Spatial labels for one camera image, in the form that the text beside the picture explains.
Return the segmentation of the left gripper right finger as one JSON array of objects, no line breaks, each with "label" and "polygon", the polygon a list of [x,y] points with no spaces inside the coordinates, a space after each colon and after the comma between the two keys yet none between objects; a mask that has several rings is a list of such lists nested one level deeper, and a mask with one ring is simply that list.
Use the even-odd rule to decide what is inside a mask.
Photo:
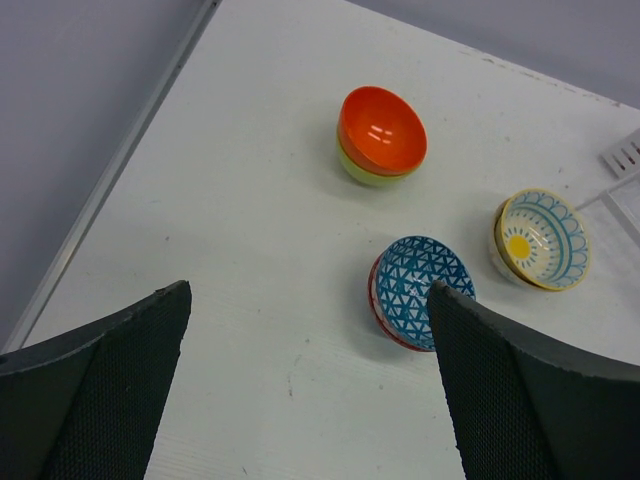
[{"label": "left gripper right finger", "polygon": [[466,478],[638,478],[638,366],[542,334],[443,282],[427,306]]}]

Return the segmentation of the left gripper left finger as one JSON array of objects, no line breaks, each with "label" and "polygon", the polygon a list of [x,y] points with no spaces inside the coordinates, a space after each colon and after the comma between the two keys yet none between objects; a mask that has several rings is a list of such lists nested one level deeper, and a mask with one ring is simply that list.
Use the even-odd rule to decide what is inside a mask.
[{"label": "left gripper left finger", "polygon": [[4,479],[141,479],[191,313],[177,281],[1,357]]}]

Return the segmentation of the white floral pattern bowl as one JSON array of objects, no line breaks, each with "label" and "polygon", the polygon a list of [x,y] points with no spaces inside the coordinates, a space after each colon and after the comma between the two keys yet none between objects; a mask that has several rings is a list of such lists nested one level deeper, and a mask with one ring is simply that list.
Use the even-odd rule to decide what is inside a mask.
[{"label": "white floral pattern bowl", "polygon": [[524,287],[524,288],[529,288],[529,289],[537,289],[537,286],[526,281],[523,280],[522,278],[520,278],[516,273],[514,273],[509,266],[507,265],[507,263],[505,262],[505,260],[502,258],[500,251],[498,249],[498,243],[495,237],[495,227],[498,225],[498,221],[500,219],[502,210],[504,209],[505,206],[505,202],[503,202],[502,204],[500,204],[497,209],[494,212],[493,215],[493,219],[492,219],[492,226],[489,229],[489,233],[488,233],[488,251],[489,251],[489,257],[491,259],[492,264],[494,265],[494,267],[496,268],[496,270],[507,280],[509,280],[511,283],[514,283],[516,285],[519,285],[520,287]]}]

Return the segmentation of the blue yellow sun bowl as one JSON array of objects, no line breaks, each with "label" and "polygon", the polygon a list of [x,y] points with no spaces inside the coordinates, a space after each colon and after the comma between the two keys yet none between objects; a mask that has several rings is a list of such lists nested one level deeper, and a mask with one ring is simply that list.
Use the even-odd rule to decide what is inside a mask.
[{"label": "blue yellow sun bowl", "polygon": [[586,278],[591,251],[584,223],[553,192],[529,188],[509,197],[498,214],[494,238],[509,270],[535,288],[562,292]]}]

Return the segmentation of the black bowl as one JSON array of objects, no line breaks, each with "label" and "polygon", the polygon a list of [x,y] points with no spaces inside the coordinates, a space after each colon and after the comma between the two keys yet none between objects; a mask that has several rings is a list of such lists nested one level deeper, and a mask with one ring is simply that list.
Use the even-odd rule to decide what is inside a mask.
[{"label": "black bowl", "polygon": [[379,306],[390,328],[415,347],[435,349],[427,298],[436,281],[476,297],[462,260],[434,238],[403,237],[381,253],[375,280]]}]

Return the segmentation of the red patterned glass bowl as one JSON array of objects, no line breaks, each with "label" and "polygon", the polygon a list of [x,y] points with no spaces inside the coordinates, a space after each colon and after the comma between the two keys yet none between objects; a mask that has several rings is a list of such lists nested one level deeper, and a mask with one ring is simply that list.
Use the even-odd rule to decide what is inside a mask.
[{"label": "red patterned glass bowl", "polygon": [[420,347],[415,347],[409,343],[407,343],[406,341],[404,341],[403,339],[401,339],[391,328],[390,328],[390,324],[388,323],[388,321],[385,319],[384,314],[382,313],[382,310],[379,306],[379,302],[377,300],[377,295],[376,295],[376,287],[375,287],[375,280],[376,280],[376,272],[378,269],[378,265],[381,259],[381,255],[379,255],[376,260],[374,261],[371,270],[369,272],[369,276],[368,276],[368,285],[367,285],[367,295],[368,295],[368,302],[369,302],[369,306],[370,309],[374,315],[374,318],[376,320],[376,323],[378,324],[378,326],[380,327],[380,329],[384,332],[384,334],[391,339],[392,341],[394,341],[396,344],[400,345],[403,348],[406,348],[408,350],[414,351],[414,352],[420,352],[420,353],[430,353],[430,352],[434,352],[434,349],[423,349]]}]

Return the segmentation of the lime green bowl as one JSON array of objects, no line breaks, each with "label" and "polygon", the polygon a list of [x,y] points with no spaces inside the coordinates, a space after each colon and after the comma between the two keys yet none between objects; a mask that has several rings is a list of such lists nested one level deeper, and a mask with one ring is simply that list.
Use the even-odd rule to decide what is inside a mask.
[{"label": "lime green bowl", "polygon": [[368,169],[370,162],[354,147],[347,146],[340,135],[336,135],[337,152],[340,164],[347,174],[360,184],[370,187],[387,187],[395,185],[411,176],[424,164],[426,158],[416,163],[411,169],[400,174],[381,174]]}]

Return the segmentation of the orange bowl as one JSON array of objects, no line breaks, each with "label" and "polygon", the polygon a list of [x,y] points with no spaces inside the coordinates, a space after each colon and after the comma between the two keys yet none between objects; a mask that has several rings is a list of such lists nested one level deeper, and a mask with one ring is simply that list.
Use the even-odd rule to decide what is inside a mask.
[{"label": "orange bowl", "polygon": [[361,86],[345,97],[337,137],[358,167],[385,177],[417,170],[428,152],[418,114],[400,96],[379,86]]}]

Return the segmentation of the white cutlery holder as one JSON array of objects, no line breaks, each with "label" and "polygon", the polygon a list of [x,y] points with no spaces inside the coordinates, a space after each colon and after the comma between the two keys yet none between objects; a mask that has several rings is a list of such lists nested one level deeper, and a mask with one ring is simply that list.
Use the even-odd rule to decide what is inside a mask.
[{"label": "white cutlery holder", "polygon": [[640,130],[637,129],[600,153],[599,159],[618,179],[625,179],[639,172]]}]

